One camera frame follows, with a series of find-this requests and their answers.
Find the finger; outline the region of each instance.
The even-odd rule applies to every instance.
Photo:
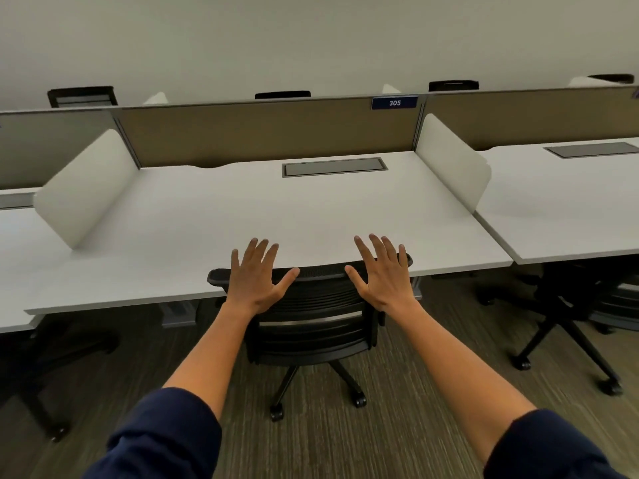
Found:
[[[268,239],[264,239],[260,242],[260,244],[255,248],[255,252],[251,256],[256,262],[261,262],[262,257],[264,257],[264,251],[267,249]]]
[[[279,249],[279,244],[273,244],[264,256],[264,265],[266,265],[269,269],[273,269],[273,264],[276,261],[277,249]]]
[[[276,293],[278,296],[280,296],[280,298],[284,296],[284,294],[286,293],[286,290],[288,290],[288,288],[291,287],[291,284],[295,281],[295,279],[297,278],[299,274],[300,274],[299,267],[294,267],[291,270],[289,270],[289,272],[287,272],[284,275],[284,277],[282,277],[282,280],[280,282],[277,283]]]
[[[244,251],[244,257],[242,257],[242,264],[244,264],[244,262],[248,262],[251,259],[253,252],[255,252],[255,246],[257,244],[258,244],[258,239],[253,237],[251,241],[249,242],[249,246]]]
[[[357,246],[357,250],[360,251],[360,255],[362,256],[363,263],[366,264],[366,268],[369,269],[370,265],[375,263],[375,258],[372,256],[371,251],[366,247],[366,244],[359,236],[355,236],[355,245]]]
[[[386,249],[386,255],[391,262],[397,262],[397,250],[393,247],[393,244],[388,239],[388,237],[382,237],[381,242],[384,244],[384,248]]]
[[[366,291],[366,282],[363,281],[362,276],[359,275],[352,265],[347,265],[344,267],[344,270],[346,271],[348,278],[355,285],[359,295],[363,296],[363,293]]]
[[[379,240],[379,237],[375,234],[371,234],[368,237],[369,239],[371,239],[372,246],[375,248],[377,261],[379,262],[380,260],[387,260],[388,256],[386,255],[386,248],[384,247],[384,244],[381,243],[381,240]]]
[[[404,269],[408,269],[408,256],[406,255],[404,244],[399,244],[399,265]]]
[[[239,251],[234,248],[231,252],[231,271],[235,271],[240,266],[240,259],[238,258]]]

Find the white desk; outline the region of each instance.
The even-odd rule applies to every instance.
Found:
[[[388,171],[282,178],[282,160],[142,169],[27,310],[221,296],[208,272],[252,237],[280,244],[277,267],[358,260],[353,236],[369,233],[404,243],[413,276],[510,265],[414,152],[340,159],[371,156]]]
[[[29,299],[71,250],[33,208],[0,210],[0,333],[33,329]]]
[[[639,253],[639,154],[562,159],[545,146],[482,152],[493,175],[477,217],[518,264]]]

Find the tan fabric panel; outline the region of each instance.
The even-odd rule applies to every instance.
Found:
[[[108,111],[0,114],[0,190],[44,185],[107,129]]]
[[[637,87],[430,95],[433,113],[477,151],[508,144],[639,136]]]
[[[409,151],[414,109],[371,110],[370,97],[123,109],[142,167]]]

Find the hand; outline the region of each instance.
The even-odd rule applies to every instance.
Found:
[[[295,267],[289,270],[277,285],[273,285],[273,263],[276,260],[279,245],[273,244],[264,255],[267,245],[266,239],[259,245],[257,239],[251,240],[241,264],[238,259],[238,250],[235,248],[231,252],[231,278],[226,304],[245,311],[250,319],[282,299],[300,273],[300,270]]]
[[[377,253],[377,260],[373,258],[362,239],[355,237],[355,244],[362,254],[368,272],[368,284],[352,266],[347,265],[345,270],[364,300],[378,311],[386,312],[396,319],[417,302],[408,275],[406,249],[403,245],[399,246],[398,260],[397,252],[390,240],[386,237],[379,240],[374,234],[369,237]]]

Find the gray carpet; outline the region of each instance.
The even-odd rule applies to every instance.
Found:
[[[519,292],[513,269],[481,273]],[[630,478],[639,478],[639,335],[611,336],[580,325],[621,375],[625,394],[611,398],[593,384],[601,372],[563,332],[554,330],[532,354],[529,372],[514,370],[505,349],[521,349],[535,315],[505,303],[474,301],[477,279],[426,279],[424,307],[537,406],[561,413]],[[163,384],[214,315],[204,301],[196,327],[163,330],[155,306],[56,316],[74,329],[119,330],[113,354],[95,354],[52,373],[41,397],[55,415],[72,419],[69,436],[49,443],[15,399],[0,409],[0,478],[77,478],[104,452],[105,441],[148,391]],[[355,409],[328,365],[300,370],[284,398],[285,418],[273,424],[268,401],[284,369],[235,366],[215,478],[478,478],[481,467],[433,387],[419,356],[392,322],[377,348],[344,361],[368,405]]]

